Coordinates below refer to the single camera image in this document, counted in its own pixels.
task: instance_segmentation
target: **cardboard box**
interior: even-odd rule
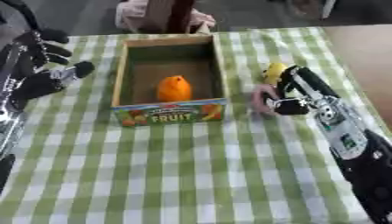
[[[191,101],[158,101],[158,83],[173,75],[192,85]],[[227,103],[222,83],[212,36],[126,40],[112,109],[123,126],[217,121]]]

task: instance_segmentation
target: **table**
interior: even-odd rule
[[[156,36],[73,37],[73,61],[92,60],[96,71],[31,105],[0,223],[368,222],[310,116],[263,117],[249,105],[271,61],[298,63],[389,135],[323,30],[214,35],[225,120],[137,129],[109,111],[116,64],[123,39]]]
[[[353,76],[392,128],[391,24],[326,27],[333,50],[346,62]]]

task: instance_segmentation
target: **robotic hand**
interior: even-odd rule
[[[72,81],[94,71],[90,62],[77,63],[63,71],[44,69],[53,62],[68,64],[72,54],[54,45],[69,40],[63,31],[39,29],[29,8],[19,0],[0,0],[24,15],[31,31],[13,39],[0,52],[0,192],[15,161],[12,149],[18,144],[25,126],[27,102],[66,88]]]
[[[310,109],[353,193],[375,223],[392,223],[392,147],[368,129],[358,113],[306,67],[292,66],[254,94],[259,110],[304,115]],[[303,97],[288,98],[296,89]]]

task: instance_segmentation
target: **checkered tablecloth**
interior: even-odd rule
[[[122,128],[110,101],[124,39],[73,37],[96,71],[31,103],[0,223],[367,223],[310,115],[262,117],[250,95],[271,61],[308,66],[388,135],[322,29],[217,33],[222,122]]]

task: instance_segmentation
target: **orange fruit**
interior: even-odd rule
[[[161,102],[183,102],[192,98],[192,87],[182,75],[166,77],[157,86],[157,98]]]

